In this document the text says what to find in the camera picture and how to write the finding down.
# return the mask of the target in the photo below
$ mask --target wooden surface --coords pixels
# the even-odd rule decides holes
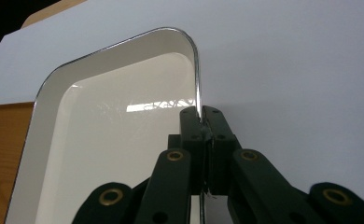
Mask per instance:
[[[62,12],[70,7],[74,7],[85,1],[86,0],[62,0],[29,16],[21,28],[29,26],[37,21],[42,21],[45,18]]]
[[[0,105],[0,223],[4,223],[33,108],[33,103]]]

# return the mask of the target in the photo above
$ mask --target white tray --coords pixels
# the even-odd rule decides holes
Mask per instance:
[[[35,101],[7,223],[71,223],[97,187],[150,177],[179,111],[201,108],[198,75],[192,40],[173,28],[57,68]]]

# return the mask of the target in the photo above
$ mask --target screw hole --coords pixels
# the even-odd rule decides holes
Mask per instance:
[[[121,189],[107,189],[101,193],[99,202],[104,206],[109,206],[118,203],[122,198],[123,191]]]
[[[290,219],[297,224],[304,224],[306,223],[306,219],[299,213],[292,212],[289,214]]]
[[[241,157],[244,159],[244,160],[247,160],[247,161],[254,161],[258,158],[258,155],[253,152],[253,151],[250,151],[250,150],[244,150],[242,153],[241,153]]]
[[[183,154],[180,151],[172,151],[167,154],[167,159],[169,161],[179,161],[183,158]]]
[[[158,213],[155,213],[155,215],[153,215],[152,220],[155,223],[162,224],[162,223],[167,222],[168,216],[167,216],[167,214],[165,214],[163,212],[158,212]]]
[[[351,199],[338,189],[324,189],[323,194],[326,199],[338,205],[350,205]]]

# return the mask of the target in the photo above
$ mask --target white table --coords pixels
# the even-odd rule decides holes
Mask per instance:
[[[203,103],[243,147],[298,189],[329,181],[364,199],[361,1],[87,1],[5,36],[0,104],[33,101],[57,66],[162,26],[195,40]]]

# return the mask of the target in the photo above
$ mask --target white surface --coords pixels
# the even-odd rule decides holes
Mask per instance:
[[[88,1],[4,38],[0,104],[33,101],[58,65],[161,26],[192,36],[203,104],[244,147],[299,189],[330,181],[364,199],[362,1]]]
[[[73,84],[58,109],[36,223],[71,223],[97,187],[149,178],[179,131],[179,111],[194,105],[194,78],[190,60],[169,53]]]

